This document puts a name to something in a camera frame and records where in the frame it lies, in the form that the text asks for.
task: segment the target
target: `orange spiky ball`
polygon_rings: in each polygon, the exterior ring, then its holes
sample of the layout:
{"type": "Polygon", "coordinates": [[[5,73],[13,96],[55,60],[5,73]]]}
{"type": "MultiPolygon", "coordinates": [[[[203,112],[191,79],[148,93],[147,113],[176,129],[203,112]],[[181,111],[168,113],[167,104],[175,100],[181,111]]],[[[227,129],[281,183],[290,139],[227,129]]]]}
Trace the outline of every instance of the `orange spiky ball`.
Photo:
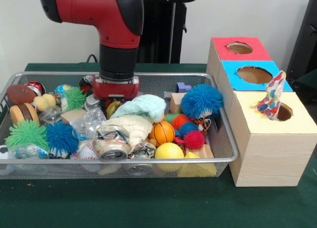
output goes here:
{"type": "Polygon", "coordinates": [[[180,114],[174,118],[172,121],[172,126],[176,129],[179,130],[180,127],[184,124],[189,122],[190,120],[185,116],[185,114],[180,114]]]}

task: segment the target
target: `black cable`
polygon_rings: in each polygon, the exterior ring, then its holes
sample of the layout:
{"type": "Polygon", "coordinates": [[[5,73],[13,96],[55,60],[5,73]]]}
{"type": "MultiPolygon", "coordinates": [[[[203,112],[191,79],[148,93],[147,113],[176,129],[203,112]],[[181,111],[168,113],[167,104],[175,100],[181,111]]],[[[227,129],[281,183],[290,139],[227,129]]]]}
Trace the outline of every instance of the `black cable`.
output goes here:
{"type": "Polygon", "coordinates": [[[93,55],[93,54],[90,54],[90,55],[89,55],[89,57],[88,57],[88,59],[87,59],[86,62],[89,62],[89,61],[90,61],[90,58],[92,58],[92,57],[94,58],[95,62],[98,62],[96,56],[93,55]]]}

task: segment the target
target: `circular hole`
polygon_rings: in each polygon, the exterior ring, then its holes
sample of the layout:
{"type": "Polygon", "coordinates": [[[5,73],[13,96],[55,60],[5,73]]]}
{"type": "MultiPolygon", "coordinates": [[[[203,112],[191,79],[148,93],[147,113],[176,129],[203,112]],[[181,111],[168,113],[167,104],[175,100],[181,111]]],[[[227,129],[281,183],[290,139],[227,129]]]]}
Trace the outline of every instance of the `circular hole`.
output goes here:
{"type": "Polygon", "coordinates": [[[254,84],[266,84],[269,83],[273,78],[270,72],[256,66],[242,67],[237,73],[246,82],[254,84]]]}
{"type": "Polygon", "coordinates": [[[227,46],[228,50],[238,54],[250,54],[253,52],[252,47],[247,44],[234,42],[227,46]]]}
{"type": "Polygon", "coordinates": [[[286,104],[281,103],[281,106],[279,108],[278,111],[278,115],[277,115],[277,119],[279,121],[286,121],[288,119],[290,119],[293,115],[292,109],[290,107],[288,107],[286,104]]]}

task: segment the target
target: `white wall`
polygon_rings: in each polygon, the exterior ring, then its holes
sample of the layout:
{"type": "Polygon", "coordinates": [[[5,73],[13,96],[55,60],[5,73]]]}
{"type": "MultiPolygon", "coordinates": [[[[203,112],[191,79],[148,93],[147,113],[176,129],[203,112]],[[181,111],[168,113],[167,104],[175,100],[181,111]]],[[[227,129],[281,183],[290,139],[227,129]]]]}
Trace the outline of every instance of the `white wall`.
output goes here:
{"type": "MultiPolygon", "coordinates": [[[[256,36],[283,70],[308,0],[197,0],[187,4],[181,61],[206,63],[211,36],[256,36]]],[[[98,55],[90,26],[48,20],[39,0],[0,0],[0,88],[29,62],[83,62],[98,55]]]]}

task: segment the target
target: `fabric cloth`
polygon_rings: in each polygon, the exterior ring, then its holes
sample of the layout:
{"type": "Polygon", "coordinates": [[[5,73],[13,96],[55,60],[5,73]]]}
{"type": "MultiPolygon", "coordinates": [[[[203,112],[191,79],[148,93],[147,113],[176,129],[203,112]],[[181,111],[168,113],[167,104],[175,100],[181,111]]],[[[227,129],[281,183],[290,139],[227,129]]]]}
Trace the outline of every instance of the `fabric cloth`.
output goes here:
{"type": "Polygon", "coordinates": [[[113,119],[123,115],[140,115],[149,117],[153,122],[159,123],[163,119],[165,108],[164,99],[145,94],[126,102],[110,118],[113,119]]]}
{"type": "Polygon", "coordinates": [[[153,128],[149,118],[139,115],[124,115],[118,118],[112,118],[105,121],[103,125],[117,125],[127,130],[130,134],[129,143],[131,145],[131,151],[133,151],[138,143],[148,137],[153,128]]]}

